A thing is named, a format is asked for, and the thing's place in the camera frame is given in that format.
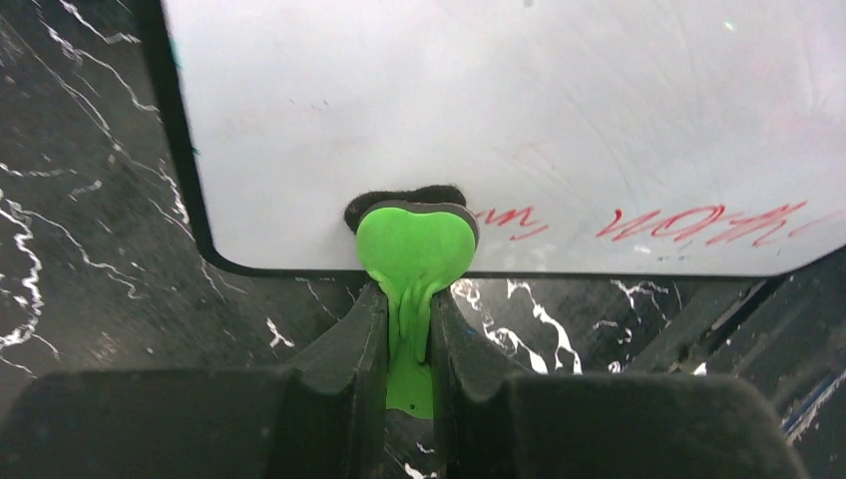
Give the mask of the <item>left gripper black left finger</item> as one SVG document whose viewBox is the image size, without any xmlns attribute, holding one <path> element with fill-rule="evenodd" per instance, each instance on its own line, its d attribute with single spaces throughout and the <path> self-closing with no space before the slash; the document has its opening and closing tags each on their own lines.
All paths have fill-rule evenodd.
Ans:
<svg viewBox="0 0 846 479">
<path fill-rule="evenodd" d="M 1 425 L 5 478 L 377 478 L 387 300 L 281 365 L 53 373 Z"/>
</svg>

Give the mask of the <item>green whiteboard eraser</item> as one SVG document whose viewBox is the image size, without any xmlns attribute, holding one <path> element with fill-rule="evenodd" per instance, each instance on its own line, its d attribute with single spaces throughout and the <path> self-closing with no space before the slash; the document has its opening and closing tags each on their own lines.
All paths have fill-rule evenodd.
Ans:
<svg viewBox="0 0 846 479">
<path fill-rule="evenodd" d="M 452 185 L 368 192 L 348 204 L 343 218 L 359 262 L 387 298 L 385 405 L 431 419 L 431 302 L 469 270 L 478 222 Z"/>
</svg>

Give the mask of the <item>small whiteboard red writing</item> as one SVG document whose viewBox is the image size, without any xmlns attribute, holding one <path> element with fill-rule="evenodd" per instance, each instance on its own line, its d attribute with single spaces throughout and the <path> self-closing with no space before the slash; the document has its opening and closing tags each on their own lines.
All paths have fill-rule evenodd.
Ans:
<svg viewBox="0 0 846 479">
<path fill-rule="evenodd" d="M 475 275 L 770 276 L 845 244 L 841 1 L 138 1 L 202 255 L 356 270 L 452 185 Z"/>
</svg>

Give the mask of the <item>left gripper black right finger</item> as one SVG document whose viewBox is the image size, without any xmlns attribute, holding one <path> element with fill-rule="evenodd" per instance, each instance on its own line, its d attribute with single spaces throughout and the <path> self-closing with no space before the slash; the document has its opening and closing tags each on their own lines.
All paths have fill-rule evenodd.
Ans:
<svg viewBox="0 0 846 479">
<path fill-rule="evenodd" d="M 532 372 L 432 301 L 442 478 L 804 478 L 777 418 L 725 375 Z"/>
</svg>

